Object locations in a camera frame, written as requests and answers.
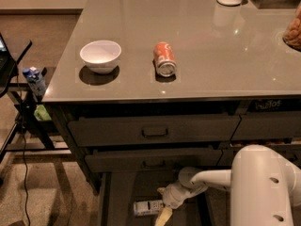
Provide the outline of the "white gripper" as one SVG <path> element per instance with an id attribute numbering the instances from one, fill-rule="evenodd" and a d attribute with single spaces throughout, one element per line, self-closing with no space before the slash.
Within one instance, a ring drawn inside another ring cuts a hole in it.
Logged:
<path id="1" fill-rule="evenodd" d="M 169 184 L 167 187 L 158 187 L 157 192 L 162 195 L 165 207 L 159 212 L 154 226 L 165 226 L 172 216 L 172 209 L 179 208 L 186 199 L 196 197 L 207 189 L 207 186 L 188 188 L 179 181 Z"/>

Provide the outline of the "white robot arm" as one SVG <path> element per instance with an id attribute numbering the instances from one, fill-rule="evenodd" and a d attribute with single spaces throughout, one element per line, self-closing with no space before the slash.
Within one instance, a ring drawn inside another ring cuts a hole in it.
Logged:
<path id="1" fill-rule="evenodd" d="M 293 226 L 292 208 L 301 205 L 301 169 L 253 144 L 234 156 L 230 169 L 181 169 L 176 182 L 159 189 L 164 207 L 155 226 L 165 226 L 185 200 L 210 187 L 230 193 L 230 226 Z"/>

